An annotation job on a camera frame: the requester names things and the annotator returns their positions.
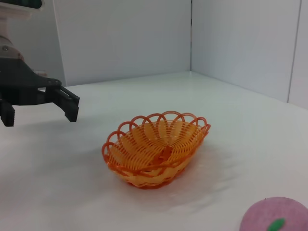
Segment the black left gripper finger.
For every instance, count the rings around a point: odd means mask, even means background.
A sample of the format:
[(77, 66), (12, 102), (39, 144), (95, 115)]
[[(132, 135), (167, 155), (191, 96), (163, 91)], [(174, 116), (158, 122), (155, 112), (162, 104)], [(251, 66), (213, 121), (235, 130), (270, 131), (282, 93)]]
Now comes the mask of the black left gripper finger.
[(0, 118), (6, 127), (14, 126), (15, 109), (5, 100), (0, 100)]
[(46, 88), (46, 102), (54, 103), (64, 111), (70, 122), (76, 122), (80, 98), (63, 86)]

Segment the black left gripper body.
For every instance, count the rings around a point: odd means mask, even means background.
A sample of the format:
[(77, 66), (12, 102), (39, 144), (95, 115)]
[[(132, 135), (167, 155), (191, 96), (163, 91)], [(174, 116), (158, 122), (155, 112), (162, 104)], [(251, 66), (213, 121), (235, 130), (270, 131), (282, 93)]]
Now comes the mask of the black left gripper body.
[(49, 92), (61, 87), (61, 81), (39, 76), (21, 59), (0, 59), (0, 98), (12, 105), (51, 103)]

